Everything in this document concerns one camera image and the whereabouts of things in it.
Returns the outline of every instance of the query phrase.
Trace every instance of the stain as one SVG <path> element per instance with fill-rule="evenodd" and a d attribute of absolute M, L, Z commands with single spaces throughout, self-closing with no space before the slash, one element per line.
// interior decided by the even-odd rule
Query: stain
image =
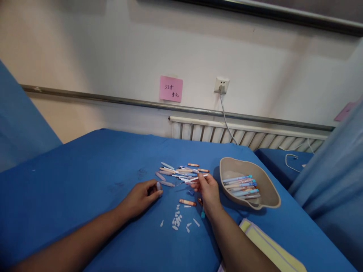
<path fill-rule="evenodd" d="M 120 188 L 122 188 L 124 184 L 122 182 L 115 182 L 114 185 L 107 186 L 107 190 L 111 193 L 117 192 Z"/>
<path fill-rule="evenodd" d="M 147 174 L 147 171 L 144 170 L 144 169 L 139 169 L 139 171 L 137 172 L 137 176 L 138 176 L 138 179 L 137 180 L 142 180 L 143 177 Z"/>

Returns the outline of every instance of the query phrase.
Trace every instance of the hand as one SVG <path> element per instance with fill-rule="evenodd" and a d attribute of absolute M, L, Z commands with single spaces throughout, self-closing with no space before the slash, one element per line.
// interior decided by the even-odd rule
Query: hand
<path fill-rule="evenodd" d="M 156 183 L 157 181 L 152 179 L 136 184 L 116 209 L 120 213 L 126 213 L 128 219 L 140 215 L 164 192 L 157 190 Z"/>
<path fill-rule="evenodd" d="M 210 217 L 223 209 L 219 199 L 218 183 L 208 174 L 205 178 L 201 173 L 198 174 L 197 183 L 190 185 L 195 192 L 201 192 L 203 197 L 203 207 L 205 214 Z"/>

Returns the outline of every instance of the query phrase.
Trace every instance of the sticky note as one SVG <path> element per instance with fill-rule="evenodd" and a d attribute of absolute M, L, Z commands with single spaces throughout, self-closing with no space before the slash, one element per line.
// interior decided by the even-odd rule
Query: sticky note
<path fill-rule="evenodd" d="M 160 77 L 159 99 L 175 102 L 182 101 L 183 80 L 174 77 Z"/>
<path fill-rule="evenodd" d="M 349 102 L 344 109 L 335 117 L 334 121 L 343 121 L 349 112 L 355 107 L 357 102 Z"/>

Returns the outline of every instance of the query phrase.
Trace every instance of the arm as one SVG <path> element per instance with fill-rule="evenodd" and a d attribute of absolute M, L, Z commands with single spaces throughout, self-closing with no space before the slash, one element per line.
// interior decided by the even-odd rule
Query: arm
<path fill-rule="evenodd" d="M 227 271 L 280 271 L 272 261 L 244 234 L 223 209 L 218 183 L 208 174 L 198 174 L 199 182 L 192 184 L 201 191 L 205 214 L 211 222 L 214 236 Z"/>
<path fill-rule="evenodd" d="M 11 271 L 81 271 L 104 243 L 129 219 L 141 214 L 163 191 L 156 180 L 138 183 L 113 210 L 106 212 L 74 233 L 28 257 Z"/>

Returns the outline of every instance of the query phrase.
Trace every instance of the forearm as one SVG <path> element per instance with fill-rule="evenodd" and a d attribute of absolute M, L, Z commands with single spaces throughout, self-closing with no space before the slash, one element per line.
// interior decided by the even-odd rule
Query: forearm
<path fill-rule="evenodd" d="M 111 210 L 76 232 L 16 265 L 12 271 L 80 271 L 127 221 L 127 211 Z"/>
<path fill-rule="evenodd" d="M 227 271 L 279 271 L 222 207 L 209 219 Z"/>

